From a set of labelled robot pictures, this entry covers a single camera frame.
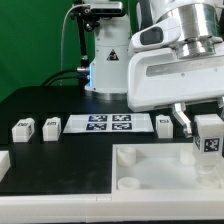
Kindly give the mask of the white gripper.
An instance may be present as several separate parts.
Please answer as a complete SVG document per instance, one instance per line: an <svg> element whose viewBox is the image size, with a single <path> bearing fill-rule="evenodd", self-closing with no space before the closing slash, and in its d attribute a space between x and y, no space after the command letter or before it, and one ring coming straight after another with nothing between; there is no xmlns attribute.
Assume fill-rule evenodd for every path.
<svg viewBox="0 0 224 224"><path fill-rule="evenodd" d="M190 138L184 103L218 98L224 119L224 41L211 35L181 41L181 34L180 21L170 17L132 36L127 102L137 112L172 106L173 116Z"/></svg>

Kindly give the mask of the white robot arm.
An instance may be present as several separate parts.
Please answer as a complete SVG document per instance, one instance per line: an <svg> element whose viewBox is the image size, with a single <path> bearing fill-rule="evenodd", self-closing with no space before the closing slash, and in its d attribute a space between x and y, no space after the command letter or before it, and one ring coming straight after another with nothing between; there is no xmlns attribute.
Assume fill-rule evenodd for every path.
<svg viewBox="0 0 224 224"><path fill-rule="evenodd" d="M129 43L127 102L135 112L170 108L192 135L186 106L224 105L224 0L144 0L149 25Z"/></svg>

